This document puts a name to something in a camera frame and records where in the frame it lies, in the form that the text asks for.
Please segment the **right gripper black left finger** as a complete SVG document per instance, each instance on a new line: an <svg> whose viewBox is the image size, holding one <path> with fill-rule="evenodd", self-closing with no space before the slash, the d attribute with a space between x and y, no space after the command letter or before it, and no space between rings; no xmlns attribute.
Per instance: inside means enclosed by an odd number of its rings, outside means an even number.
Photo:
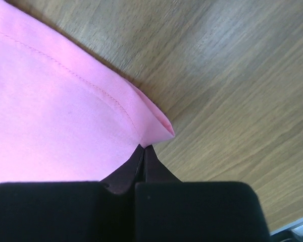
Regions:
<svg viewBox="0 0 303 242"><path fill-rule="evenodd" d="M144 149L102 181L0 183L0 241L133 241Z"/></svg>

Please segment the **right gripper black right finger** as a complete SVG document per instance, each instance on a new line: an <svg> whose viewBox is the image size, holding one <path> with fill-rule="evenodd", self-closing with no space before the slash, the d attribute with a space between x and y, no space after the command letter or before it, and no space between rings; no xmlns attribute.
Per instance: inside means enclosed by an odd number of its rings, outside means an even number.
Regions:
<svg viewBox="0 0 303 242"><path fill-rule="evenodd" d="M135 186L136 241L269 241L254 190L236 181L181 182L144 150Z"/></svg>

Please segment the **light pink t shirt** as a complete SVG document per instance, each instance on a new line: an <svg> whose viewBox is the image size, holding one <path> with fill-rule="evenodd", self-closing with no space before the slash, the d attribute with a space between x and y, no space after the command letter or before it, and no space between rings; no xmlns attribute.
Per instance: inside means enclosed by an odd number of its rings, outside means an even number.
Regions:
<svg viewBox="0 0 303 242"><path fill-rule="evenodd" d="M102 180L173 137L129 81L0 1L0 183Z"/></svg>

